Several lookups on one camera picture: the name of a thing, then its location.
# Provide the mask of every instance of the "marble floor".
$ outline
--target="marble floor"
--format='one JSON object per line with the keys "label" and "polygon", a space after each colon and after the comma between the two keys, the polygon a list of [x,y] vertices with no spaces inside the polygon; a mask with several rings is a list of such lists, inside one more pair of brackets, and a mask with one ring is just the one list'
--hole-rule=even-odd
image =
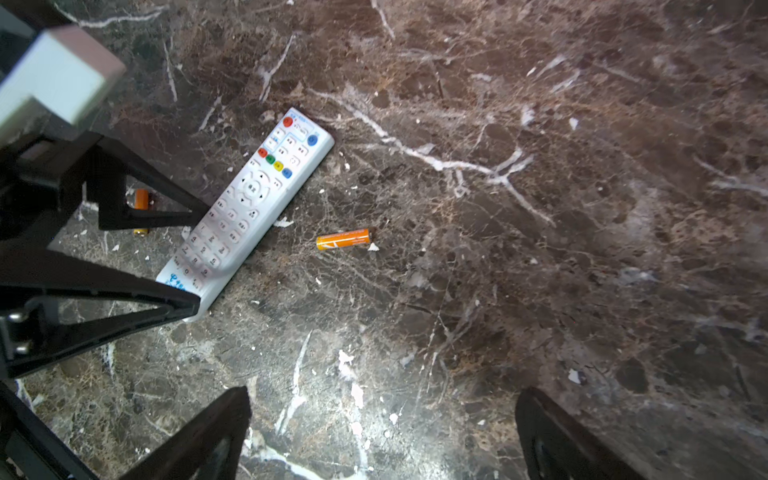
{"label": "marble floor", "polygon": [[[102,478],[239,385],[241,480],[523,480],[527,386],[646,478],[768,476],[765,2],[58,5],[128,67],[80,127],[206,202],[290,106],[336,139],[204,319],[23,379]],[[95,220],[54,247],[154,278],[182,241]]]}

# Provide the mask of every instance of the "orange battery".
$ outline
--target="orange battery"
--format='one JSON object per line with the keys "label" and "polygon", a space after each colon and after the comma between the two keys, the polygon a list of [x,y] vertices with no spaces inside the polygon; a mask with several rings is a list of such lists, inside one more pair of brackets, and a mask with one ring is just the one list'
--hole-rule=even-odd
{"label": "orange battery", "polygon": [[[134,208],[136,210],[149,210],[149,192],[144,188],[136,189],[136,197],[134,198]],[[142,237],[149,233],[147,228],[136,228],[134,233],[141,235]]]}
{"label": "orange battery", "polygon": [[317,237],[317,248],[319,250],[350,247],[359,243],[371,243],[371,236],[368,233],[367,228],[363,230],[355,230],[353,232],[335,233],[333,235]]}

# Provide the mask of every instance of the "white remote control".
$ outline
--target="white remote control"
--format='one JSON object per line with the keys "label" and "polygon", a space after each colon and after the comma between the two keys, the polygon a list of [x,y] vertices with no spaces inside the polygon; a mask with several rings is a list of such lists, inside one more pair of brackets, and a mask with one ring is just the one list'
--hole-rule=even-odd
{"label": "white remote control", "polygon": [[157,276],[200,296],[200,310],[185,322],[205,315],[333,144],[318,124],[288,110]]}

